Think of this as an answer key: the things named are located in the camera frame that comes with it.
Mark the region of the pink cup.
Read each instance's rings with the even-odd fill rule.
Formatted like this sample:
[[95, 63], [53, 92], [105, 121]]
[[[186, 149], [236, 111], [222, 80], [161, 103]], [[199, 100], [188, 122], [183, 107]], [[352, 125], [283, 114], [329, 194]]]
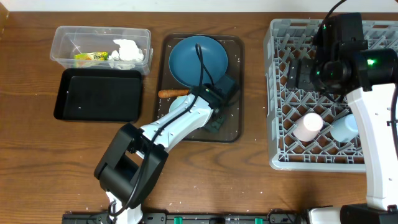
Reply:
[[315, 139], [323, 127], [323, 119], [319, 114], [308, 113], [299, 118], [293, 135], [300, 141], [309, 142]]

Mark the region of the dark blue plate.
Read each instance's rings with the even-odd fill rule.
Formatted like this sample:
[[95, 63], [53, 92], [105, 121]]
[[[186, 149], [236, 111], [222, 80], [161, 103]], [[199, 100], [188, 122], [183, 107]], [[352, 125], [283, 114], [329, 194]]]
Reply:
[[227, 71], [228, 56], [223, 46], [210, 37], [195, 35], [181, 40], [171, 51], [169, 69], [181, 84], [191, 87], [200, 81], [200, 59], [196, 44], [201, 46], [203, 63], [203, 83], [216, 83]]

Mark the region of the orange carrot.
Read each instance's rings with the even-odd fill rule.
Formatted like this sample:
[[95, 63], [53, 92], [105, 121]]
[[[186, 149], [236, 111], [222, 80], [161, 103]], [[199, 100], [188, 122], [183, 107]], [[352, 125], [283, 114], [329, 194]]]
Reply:
[[158, 97], [159, 98], [171, 98], [171, 97], [179, 97], [183, 95], [189, 94], [190, 90], [189, 89], [183, 89], [183, 90], [160, 90], [158, 92]]

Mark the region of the light blue cup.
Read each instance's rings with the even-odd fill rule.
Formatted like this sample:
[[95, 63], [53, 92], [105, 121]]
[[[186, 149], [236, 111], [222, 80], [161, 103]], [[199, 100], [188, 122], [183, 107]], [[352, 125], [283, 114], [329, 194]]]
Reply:
[[330, 134], [338, 142], [350, 142], [359, 134], [353, 114], [348, 114], [334, 121], [331, 126]]

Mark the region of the white tissue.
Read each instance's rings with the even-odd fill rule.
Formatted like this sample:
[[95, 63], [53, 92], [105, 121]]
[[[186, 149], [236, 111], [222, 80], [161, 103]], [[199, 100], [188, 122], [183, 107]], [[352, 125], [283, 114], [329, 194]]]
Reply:
[[144, 61], [144, 54], [134, 40], [115, 39], [113, 42], [119, 45], [119, 50], [114, 50], [108, 56], [108, 63], [111, 68], [130, 70], [136, 63]]

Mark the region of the green yellow snack wrapper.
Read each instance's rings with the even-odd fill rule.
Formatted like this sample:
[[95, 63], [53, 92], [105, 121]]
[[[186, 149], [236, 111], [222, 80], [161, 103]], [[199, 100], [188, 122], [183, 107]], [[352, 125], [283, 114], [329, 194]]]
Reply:
[[94, 60], [106, 61], [108, 59], [108, 52], [89, 52], [74, 55], [75, 60]]

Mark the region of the light blue rice bowl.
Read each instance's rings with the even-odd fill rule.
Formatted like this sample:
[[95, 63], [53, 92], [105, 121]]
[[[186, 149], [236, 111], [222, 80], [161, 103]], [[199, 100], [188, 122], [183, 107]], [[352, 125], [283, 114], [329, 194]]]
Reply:
[[180, 107], [180, 105], [184, 105], [186, 99], [187, 99], [187, 95], [185, 95], [185, 96], [178, 96], [178, 97], [172, 102], [172, 104], [170, 105], [169, 112], [172, 112], [172, 111], [174, 111], [174, 110], [177, 110], [177, 109]]

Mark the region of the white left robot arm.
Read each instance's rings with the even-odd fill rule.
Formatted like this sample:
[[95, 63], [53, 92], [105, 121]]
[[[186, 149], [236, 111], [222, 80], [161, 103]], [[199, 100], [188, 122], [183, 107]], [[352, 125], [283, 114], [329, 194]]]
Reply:
[[170, 150], [192, 131], [220, 114], [238, 92], [228, 75], [214, 85], [194, 86], [174, 110], [151, 124], [119, 129], [94, 171], [109, 198], [100, 223], [139, 223], [141, 204], [155, 187]]

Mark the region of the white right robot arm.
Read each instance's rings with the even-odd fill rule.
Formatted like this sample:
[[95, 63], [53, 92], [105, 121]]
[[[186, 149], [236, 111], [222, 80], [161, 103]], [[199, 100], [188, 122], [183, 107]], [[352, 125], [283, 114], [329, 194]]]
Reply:
[[344, 95], [359, 129], [366, 203], [308, 211], [308, 223], [397, 223], [397, 53], [370, 49], [360, 13], [328, 14], [315, 58], [293, 60], [287, 88]]

